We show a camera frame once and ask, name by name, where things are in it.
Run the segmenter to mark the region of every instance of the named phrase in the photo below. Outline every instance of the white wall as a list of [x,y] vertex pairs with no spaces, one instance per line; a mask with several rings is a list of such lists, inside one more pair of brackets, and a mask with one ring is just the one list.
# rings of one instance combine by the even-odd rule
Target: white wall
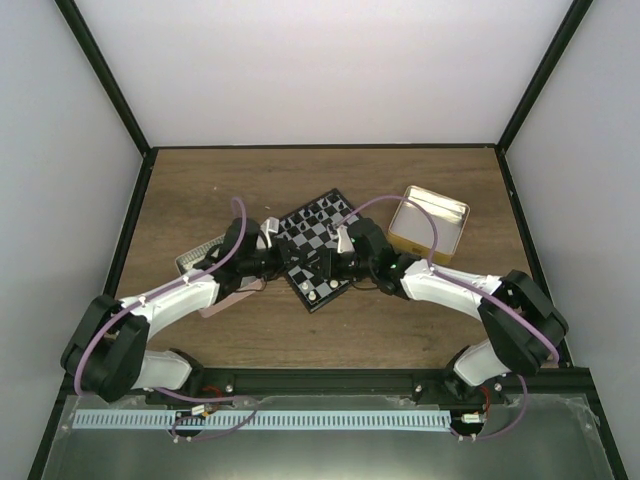
[[0,478],[26,478],[140,156],[54,2],[0,3]]
[[78,0],[152,145],[496,142],[570,0]]
[[508,152],[569,347],[640,478],[640,3],[594,2]]

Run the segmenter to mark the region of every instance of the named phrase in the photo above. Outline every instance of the small box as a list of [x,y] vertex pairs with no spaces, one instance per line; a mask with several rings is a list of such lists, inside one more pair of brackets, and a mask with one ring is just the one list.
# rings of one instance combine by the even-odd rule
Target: small box
[[[469,216],[469,206],[415,185],[408,187],[404,196],[433,216],[438,228],[438,245],[433,261],[440,265],[448,264],[462,236],[462,229]],[[420,210],[407,202],[401,202],[398,206],[387,237],[398,250],[421,257],[429,254],[433,244],[431,223]]]

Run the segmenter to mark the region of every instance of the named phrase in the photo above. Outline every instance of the wooden table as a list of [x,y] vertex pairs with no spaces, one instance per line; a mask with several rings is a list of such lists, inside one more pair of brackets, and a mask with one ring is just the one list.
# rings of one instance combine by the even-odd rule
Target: wooden table
[[[177,276],[175,258],[224,233],[230,199],[249,215],[279,217],[337,187],[354,204],[419,185],[461,200],[471,214],[451,266],[475,273],[528,271],[492,149],[161,150],[120,282],[134,295]],[[383,229],[397,203],[366,214]],[[485,338],[463,314],[376,291],[350,289],[309,314],[284,279],[218,315],[194,313],[152,339],[207,366],[443,367]]]

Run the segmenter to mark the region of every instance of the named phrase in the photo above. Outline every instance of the purple tube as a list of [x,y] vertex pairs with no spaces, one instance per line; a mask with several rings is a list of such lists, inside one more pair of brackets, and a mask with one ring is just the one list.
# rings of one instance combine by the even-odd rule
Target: purple tube
[[[238,236],[238,241],[235,243],[235,245],[229,251],[229,253],[227,253],[227,255],[224,256],[224,258],[222,258],[219,262],[217,262],[215,265],[211,266],[207,270],[197,273],[196,275],[191,277],[190,280],[195,281],[195,280],[198,280],[199,278],[202,278],[205,275],[213,273],[222,265],[224,265],[226,262],[228,262],[229,259],[233,257],[233,255],[236,253],[238,248],[240,248],[240,244],[244,239],[244,233],[247,228],[247,209],[245,208],[244,203],[242,202],[242,199],[239,197],[233,197],[231,199],[231,206],[232,206],[232,209],[234,210],[235,210],[234,208],[235,204],[237,204],[240,207],[240,212],[242,217],[242,225],[240,227],[240,235]],[[163,288],[153,293],[145,294],[145,297],[147,300],[153,300],[154,298],[157,298],[160,295],[164,295],[165,293],[170,292],[174,288],[179,287],[181,285],[184,285],[184,280],[182,278],[178,278],[175,281],[165,285]],[[141,305],[142,304],[139,301],[137,301],[132,303],[128,307],[120,310],[113,317],[111,317],[109,321],[105,323],[104,326],[100,330],[98,330],[95,336],[91,339],[91,341],[89,342],[89,345],[87,345],[87,348],[85,349],[84,353],[82,354],[82,357],[80,358],[80,362],[78,363],[78,368],[76,368],[76,374],[73,379],[73,388],[75,389],[77,395],[82,396],[85,394],[85,392],[82,390],[82,374],[84,372],[85,367],[87,366],[87,361],[89,360],[89,357],[93,353],[93,350],[96,348],[96,345],[98,345],[100,340],[102,340],[102,337],[105,336],[107,331],[113,325],[115,325],[118,321],[120,321],[127,313],[131,312],[132,310],[138,308]]]

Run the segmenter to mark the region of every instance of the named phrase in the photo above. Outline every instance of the chess square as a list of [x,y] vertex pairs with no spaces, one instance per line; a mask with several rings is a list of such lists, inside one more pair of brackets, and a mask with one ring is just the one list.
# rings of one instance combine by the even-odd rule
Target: chess square
[[319,295],[320,297],[326,297],[327,295],[330,295],[331,292],[333,292],[333,290],[329,285],[327,285],[326,282],[316,287],[316,294]]
[[305,238],[304,234],[300,233],[293,237],[293,243],[300,247],[300,245],[302,245],[303,243],[307,243],[307,239]]
[[309,243],[303,243],[302,245],[300,245],[298,247],[298,250],[300,250],[300,253],[302,254],[302,256],[306,256],[308,257],[309,254],[311,252],[313,252],[313,247],[311,245],[309,245]]
[[309,245],[311,245],[314,249],[318,248],[320,245],[322,245],[322,240],[320,240],[319,237],[313,237],[311,240],[309,240]]
[[316,289],[317,289],[317,287],[318,287],[319,285],[322,285],[322,284],[324,284],[324,283],[325,283],[325,281],[324,281],[322,278],[320,278],[319,276],[317,276],[317,275],[313,275],[313,276],[312,276],[311,278],[309,278],[307,281],[308,281],[311,285],[313,285],[314,287],[316,287]]
[[291,278],[293,278],[293,281],[296,282],[298,285],[300,285],[301,283],[307,280],[306,275],[302,271],[296,273],[295,275],[291,275]]
[[313,227],[311,227],[311,229],[316,233],[316,235],[320,235],[322,232],[327,231],[327,227],[325,227],[321,223],[314,225]]

